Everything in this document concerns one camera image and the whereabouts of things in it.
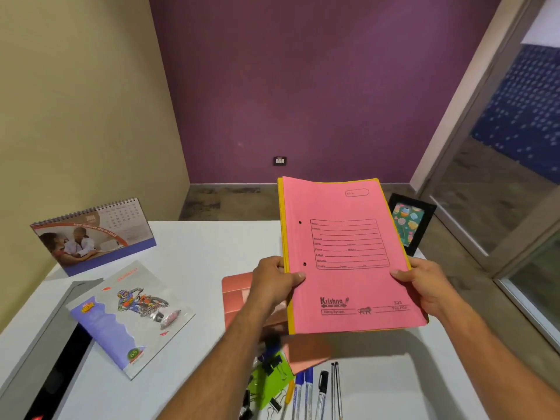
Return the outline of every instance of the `spiral binding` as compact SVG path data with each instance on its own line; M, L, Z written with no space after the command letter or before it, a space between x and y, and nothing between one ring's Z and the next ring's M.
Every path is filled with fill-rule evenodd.
M62 215L61 217L50 218L50 219L46 219L44 221L34 222L33 224L31 224L31 226L33 227L35 225L53 224L55 222L60 222L60 221L65 220L65 219L75 218L75 217L79 217L80 215L92 213L92 212L97 211L98 209L116 208L116 207L122 206L126 203L134 202L136 200L138 200L136 197L133 197L131 199L117 200L116 202L113 202L113 203L108 203L108 204L105 204L105 205L95 206L93 208L84 209L83 211L72 212L71 214Z

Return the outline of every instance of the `doctor in white coat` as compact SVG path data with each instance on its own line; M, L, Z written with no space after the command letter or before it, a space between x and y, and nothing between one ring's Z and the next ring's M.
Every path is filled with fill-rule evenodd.
M89 252L95 250L94 239L87 235L84 227L74 229L74 240L69 240L64 244L64 251L76 258L81 258Z

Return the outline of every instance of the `beige wall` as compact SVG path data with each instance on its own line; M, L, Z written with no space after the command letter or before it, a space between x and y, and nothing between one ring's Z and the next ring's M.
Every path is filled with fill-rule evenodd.
M148 0L0 0L0 330L54 262L29 225L189 180Z
M476 86L488 69L515 16L522 7L523 1L525 0L502 0L498 6L463 79L457 87L457 91L455 91L430 144L424 152L424 156L420 160L420 164L410 180L410 185L414 189L418 190L428 177Z

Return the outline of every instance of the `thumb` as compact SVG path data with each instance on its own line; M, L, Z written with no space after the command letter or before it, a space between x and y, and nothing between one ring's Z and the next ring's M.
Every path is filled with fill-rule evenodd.
M401 282L411 282L412 280L414 280L413 270L391 270L390 274Z
M286 273L285 276L291 282L292 287L299 286L305 280L305 273L300 271L298 273Z

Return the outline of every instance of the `black switch plate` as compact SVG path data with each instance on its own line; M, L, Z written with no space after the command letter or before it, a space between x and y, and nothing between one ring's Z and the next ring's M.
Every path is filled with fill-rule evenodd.
M286 156L274 156L272 158L272 166L286 166L288 158Z

